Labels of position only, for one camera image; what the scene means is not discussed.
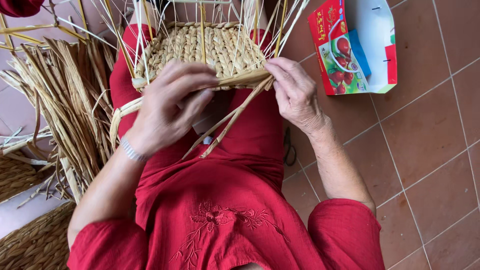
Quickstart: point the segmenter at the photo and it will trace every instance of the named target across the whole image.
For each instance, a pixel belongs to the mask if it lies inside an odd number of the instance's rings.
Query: hand
[[[213,97],[210,89],[189,94],[194,89],[216,85],[215,74],[215,70],[205,64],[170,61],[145,87],[140,112],[126,134],[132,148],[138,153],[153,155],[187,134]]]
[[[283,118],[309,136],[329,122],[318,105],[317,86],[300,64],[278,57],[270,59],[265,69],[275,77],[275,97]]]

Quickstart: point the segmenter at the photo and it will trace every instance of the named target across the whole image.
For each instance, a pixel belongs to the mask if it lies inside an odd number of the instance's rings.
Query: floral embroidery
[[[283,236],[287,242],[290,242],[278,226],[272,224],[266,219],[266,217],[268,217],[268,213],[266,213],[265,209],[260,211],[260,213],[259,210],[255,211],[253,209],[249,209],[247,211],[246,208],[227,207],[222,209],[222,207],[219,205],[212,207],[212,202],[206,201],[200,203],[198,212],[198,215],[190,216],[190,219],[195,223],[200,223],[201,226],[186,236],[187,240],[180,245],[177,252],[169,261],[171,262],[173,260],[177,260],[179,257],[186,255],[185,262],[187,263],[188,270],[190,269],[190,265],[196,267],[198,252],[202,250],[201,248],[197,248],[202,229],[206,227],[209,232],[212,232],[215,226],[226,225],[232,222],[234,218],[226,216],[225,214],[227,212],[233,213],[238,220],[243,223],[247,223],[247,227],[249,227],[252,231],[263,224],[265,224],[267,227],[271,225],[278,234]]]

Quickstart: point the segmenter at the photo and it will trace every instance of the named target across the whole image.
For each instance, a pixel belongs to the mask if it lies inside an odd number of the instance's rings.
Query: bag handle
[[[328,54],[332,59],[333,61],[335,61],[335,64],[340,68],[342,69],[343,71],[345,72],[348,72],[348,73],[355,73],[356,71],[354,70],[348,70],[346,68],[344,68],[343,66],[341,66],[338,61],[335,59],[335,57],[333,56],[333,51],[332,51],[332,32],[333,30],[336,28],[336,26],[338,25],[338,23],[341,21],[341,19],[338,19],[337,22],[332,26],[332,29],[330,29],[330,32],[328,32],[328,47],[330,49],[330,53]]]

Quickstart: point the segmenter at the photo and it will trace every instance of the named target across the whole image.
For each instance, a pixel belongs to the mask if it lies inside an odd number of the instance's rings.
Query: red fruit illustration
[[[347,66],[347,61],[345,61],[345,58],[341,57],[341,56],[337,56],[335,57],[335,59],[337,60],[337,62],[342,66],[342,67],[346,67]]]
[[[334,83],[338,84],[339,82],[343,81],[343,72],[341,71],[335,71],[333,73],[330,73],[328,75],[330,80],[332,80]]]
[[[349,50],[350,46],[348,45],[348,40],[344,37],[339,38],[336,42],[336,47],[344,55],[350,55]]]
[[[345,72],[343,74],[343,80],[347,85],[350,85],[352,83],[352,80],[353,80],[353,73]]]
[[[337,88],[336,88],[336,93],[337,94],[345,94],[345,86],[344,85],[339,85]]]

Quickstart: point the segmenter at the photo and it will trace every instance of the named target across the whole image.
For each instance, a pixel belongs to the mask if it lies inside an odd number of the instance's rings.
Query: woven basket
[[[248,71],[262,69],[266,63],[262,51],[244,33],[239,22],[204,24],[206,63],[216,70],[218,78],[228,78]],[[175,58],[183,62],[201,62],[200,23],[172,22],[166,25],[168,36],[159,31],[157,37],[148,43],[136,65],[137,82],[146,80],[145,61],[148,77],[155,77],[163,67]],[[258,81],[246,81],[241,85],[223,86],[217,90],[252,88]]]
[[[15,155],[23,157],[20,151]],[[0,202],[41,182],[31,165],[0,156]]]
[[[67,202],[0,240],[0,270],[68,269],[67,228],[75,203]]]

